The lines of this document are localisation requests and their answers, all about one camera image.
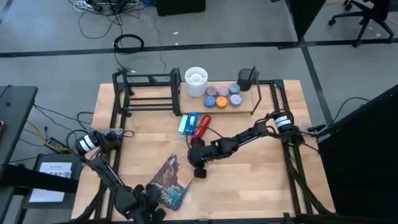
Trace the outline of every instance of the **white label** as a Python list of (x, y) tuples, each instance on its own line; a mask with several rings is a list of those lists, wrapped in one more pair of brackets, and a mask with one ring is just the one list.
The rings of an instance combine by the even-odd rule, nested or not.
[(91, 141), (90, 137), (88, 137), (88, 134), (85, 136), (85, 140), (87, 142), (87, 145), (91, 148), (91, 149), (95, 149), (95, 145), (93, 144), (93, 142)]
[[(39, 172), (70, 178), (71, 168), (71, 162), (42, 162)], [(29, 202), (62, 202), (64, 195), (63, 192), (33, 189)]]
[(91, 149), (88, 148), (88, 146), (86, 145), (86, 143), (84, 142), (84, 140), (81, 140), (80, 145), (82, 146), (82, 148), (86, 151), (86, 152), (90, 152)]
[(195, 117), (191, 116), (191, 119), (189, 120), (189, 126), (193, 126), (194, 122), (195, 122)]
[(281, 122), (276, 124), (276, 127), (279, 128), (279, 127), (281, 127), (281, 126), (283, 126), (285, 124), (290, 124), (290, 123), (291, 123), (290, 120), (281, 121)]
[(277, 123), (279, 123), (279, 122), (281, 122), (281, 121), (284, 121), (284, 120), (286, 120), (286, 119), (287, 119), (286, 116), (280, 117), (280, 118), (278, 118), (278, 119), (275, 120), (275, 124), (277, 124)]

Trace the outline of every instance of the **wooden shelf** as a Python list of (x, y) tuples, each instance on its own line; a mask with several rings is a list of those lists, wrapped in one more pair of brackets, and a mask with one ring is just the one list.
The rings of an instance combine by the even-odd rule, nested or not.
[[(227, 86), (236, 82), (208, 82), (208, 86)], [(241, 91), (239, 95), (242, 97), (242, 104), (239, 107), (234, 107), (228, 104), (226, 108), (219, 109), (217, 107), (207, 108), (204, 104), (205, 96), (193, 97), (188, 95), (185, 82), (180, 84), (180, 108), (181, 113), (188, 114), (189, 112), (197, 113), (250, 113), (254, 106), (252, 101), (252, 90)]]

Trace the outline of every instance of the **orange lid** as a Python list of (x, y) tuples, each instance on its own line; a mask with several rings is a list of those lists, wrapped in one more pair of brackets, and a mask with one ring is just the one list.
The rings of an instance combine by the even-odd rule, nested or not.
[(226, 99), (226, 97), (224, 97), (224, 96), (217, 97), (217, 100), (216, 100), (217, 107), (224, 108), (224, 107), (226, 107), (227, 104), (228, 104), (228, 100)]

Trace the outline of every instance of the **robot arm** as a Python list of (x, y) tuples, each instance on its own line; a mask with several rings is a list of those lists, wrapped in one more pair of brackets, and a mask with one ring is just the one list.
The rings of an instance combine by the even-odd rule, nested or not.
[[(106, 131), (105, 134), (100, 131), (92, 131), (75, 142), (75, 147), (83, 162), (98, 174), (105, 186), (111, 191), (114, 206), (120, 214), (128, 220), (133, 219), (134, 223), (137, 224), (162, 223), (166, 214), (163, 209), (156, 209), (158, 206), (156, 200), (160, 197), (160, 190), (153, 185), (147, 185), (146, 188), (137, 185), (134, 189), (126, 186), (102, 153), (117, 149), (120, 146), (120, 138), (114, 131)], [(84, 154), (97, 147), (99, 147), (99, 154), (94, 159), (84, 158)], [(93, 199), (86, 211), (76, 221), (90, 217), (98, 197), (96, 196)]]
[[(279, 133), (275, 132), (267, 122), (273, 119)], [(209, 146), (197, 144), (188, 150), (188, 160), (195, 169), (195, 177), (205, 178), (205, 163), (213, 159), (224, 159), (236, 152), (239, 147), (264, 136), (273, 138), (291, 137), (292, 141), (303, 142), (299, 128), (294, 126), (293, 116), (288, 111), (273, 112), (267, 114), (264, 119), (257, 120), (254, 126), (231, 138), (220, 138), (210, 142)]]

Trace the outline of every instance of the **white cup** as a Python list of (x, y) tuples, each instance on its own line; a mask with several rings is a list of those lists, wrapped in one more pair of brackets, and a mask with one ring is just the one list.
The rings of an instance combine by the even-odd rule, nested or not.
[(185, 72), (187, 93), (190, 96), (200, 97), (206, 93), (208, 75), (200, 67), (192, 67)]

